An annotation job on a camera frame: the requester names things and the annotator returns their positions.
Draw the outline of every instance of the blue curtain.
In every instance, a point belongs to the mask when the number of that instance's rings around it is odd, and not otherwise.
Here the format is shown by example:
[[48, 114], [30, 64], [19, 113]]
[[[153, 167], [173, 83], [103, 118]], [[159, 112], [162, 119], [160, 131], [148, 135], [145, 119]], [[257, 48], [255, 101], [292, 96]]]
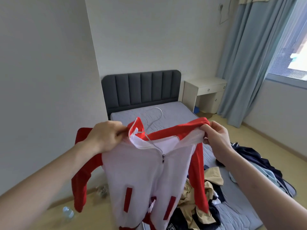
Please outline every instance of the blue curtain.
[[227, 80], [218, 115], [240, 127], [250, 111], [296, 0], [240, 4], [217, 77]]

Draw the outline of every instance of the floor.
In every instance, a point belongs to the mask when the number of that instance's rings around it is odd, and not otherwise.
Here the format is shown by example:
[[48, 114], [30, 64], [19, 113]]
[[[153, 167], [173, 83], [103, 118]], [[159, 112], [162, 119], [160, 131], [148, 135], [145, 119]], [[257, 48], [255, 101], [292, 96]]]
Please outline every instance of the floor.
[[[307, 162], [290, 154], [286, 150], [263, 138], [245, 126], [235, 128], [227, 125], [226, 119], [213, 115], [214, 120], [228, 129], [230, 140], [239, 142], [242, 146], [248, 146], [258, 151], [263, 158], [269, 159], [270, 163], [280, 169], [284, 179], [292, 184], [297, 190], [295, 200], [307, 208], [307, 183], [302, 182], [307, 178]], [[88, 195], [87, 204], [82, 213], [76, 213], [75, 218], [64, 223], [61, 218], [64, 206], [73, 207], [73, 201], [47, 210], [30, 229], [116, 229], [109, 198], [99, 199], [95, 193]]]

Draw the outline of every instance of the red sleeve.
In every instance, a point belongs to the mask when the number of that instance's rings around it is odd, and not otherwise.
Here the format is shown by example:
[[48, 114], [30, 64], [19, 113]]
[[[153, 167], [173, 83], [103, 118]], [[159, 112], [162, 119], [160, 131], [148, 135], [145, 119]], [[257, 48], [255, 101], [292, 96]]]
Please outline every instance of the red sleeve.
[[205, 194], [203, 143], [196, 146], [189, 167], [190, 184], [194, 188], [194, 199], [197, 207], [208, 213], [209, 205]]
[[[76, 141], [78, 143], [86, 139], [92, 128], [80, 128], [77, 132]], [[74, 195], [75, 209], [81, 212], [86, 203], [86, 184], [91, 177], [91, 173], [97, 167], [102, 166], [101, 153], [92, 157], [71, 179], [72, 193]]]

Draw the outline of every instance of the forearm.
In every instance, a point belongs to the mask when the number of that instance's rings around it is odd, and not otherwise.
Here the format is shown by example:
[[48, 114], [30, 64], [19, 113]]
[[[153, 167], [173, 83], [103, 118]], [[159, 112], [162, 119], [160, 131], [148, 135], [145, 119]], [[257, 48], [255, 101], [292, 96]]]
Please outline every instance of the forearm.
[[267, 229], [304, 229], [307, 226], [305, 208], [235, 151], [225, 153], [225, 157], [224, 165]]
[[50, 205], [65, 182], [89, 160], [80, 142], [0, 197], [1, 229], [25, 229]]

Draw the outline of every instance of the person's right arm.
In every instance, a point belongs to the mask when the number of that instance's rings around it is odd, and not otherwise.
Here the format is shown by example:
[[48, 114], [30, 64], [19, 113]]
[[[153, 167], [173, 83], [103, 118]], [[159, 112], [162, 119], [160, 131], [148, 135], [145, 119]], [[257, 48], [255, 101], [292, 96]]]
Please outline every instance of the person's right arm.
[[208, 137], [205, 143], [210, 144], [214, 156], [231, 172], [268, 230], [307, 228], [307, 210], [232, 149], [225, 127], [212, 121], [201, 129]]

